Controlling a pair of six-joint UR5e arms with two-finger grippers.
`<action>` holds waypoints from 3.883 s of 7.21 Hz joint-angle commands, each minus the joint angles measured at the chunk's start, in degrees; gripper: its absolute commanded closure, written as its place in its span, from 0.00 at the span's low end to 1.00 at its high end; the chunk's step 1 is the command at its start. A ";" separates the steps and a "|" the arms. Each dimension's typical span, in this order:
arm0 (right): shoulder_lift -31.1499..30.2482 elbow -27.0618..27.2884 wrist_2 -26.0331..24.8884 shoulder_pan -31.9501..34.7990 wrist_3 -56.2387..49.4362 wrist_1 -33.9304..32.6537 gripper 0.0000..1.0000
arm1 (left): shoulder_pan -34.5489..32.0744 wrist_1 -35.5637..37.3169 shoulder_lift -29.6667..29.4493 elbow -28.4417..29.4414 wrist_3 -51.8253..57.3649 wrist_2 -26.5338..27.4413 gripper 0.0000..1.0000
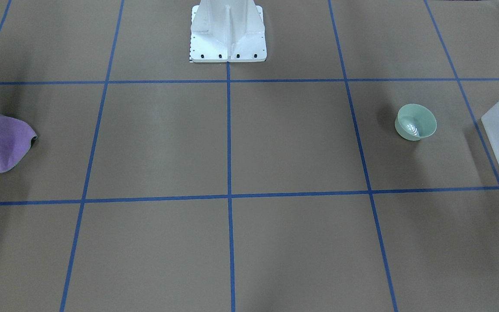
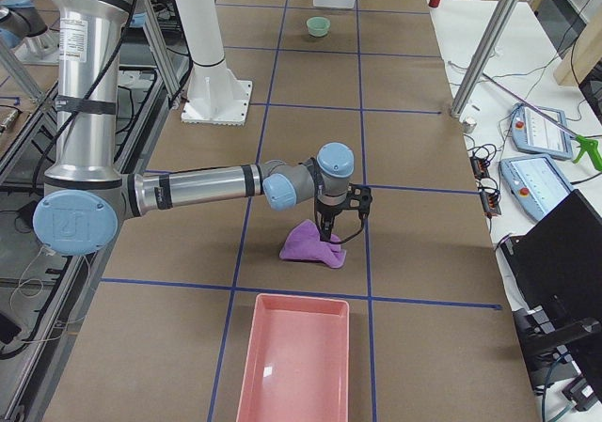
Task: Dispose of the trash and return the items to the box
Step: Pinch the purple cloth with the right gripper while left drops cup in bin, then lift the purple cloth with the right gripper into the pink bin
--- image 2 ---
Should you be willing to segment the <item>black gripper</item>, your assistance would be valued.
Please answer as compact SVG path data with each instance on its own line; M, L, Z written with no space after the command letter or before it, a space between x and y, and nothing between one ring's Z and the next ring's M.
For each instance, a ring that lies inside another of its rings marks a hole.
M317 195L314 197L314 218L319 217L319 233L323 242L330 242L335 217L342 212L341 204L345 201L344 195Z

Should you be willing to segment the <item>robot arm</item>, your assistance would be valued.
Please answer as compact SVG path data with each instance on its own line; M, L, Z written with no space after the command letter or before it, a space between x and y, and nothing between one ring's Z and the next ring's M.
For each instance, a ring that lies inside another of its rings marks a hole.
M1 40L9 49L19 46L25 39L34 39L48 32L31 0L1 1Z
M138 0L52 0L60 13L55 162L35 178L33 228L65 256L105 248L119 225L149 211L264 195L277 211L312 200L321 237L349 208L353 152L329 143L302 164L243 164L144 177L115 167L119 49Z

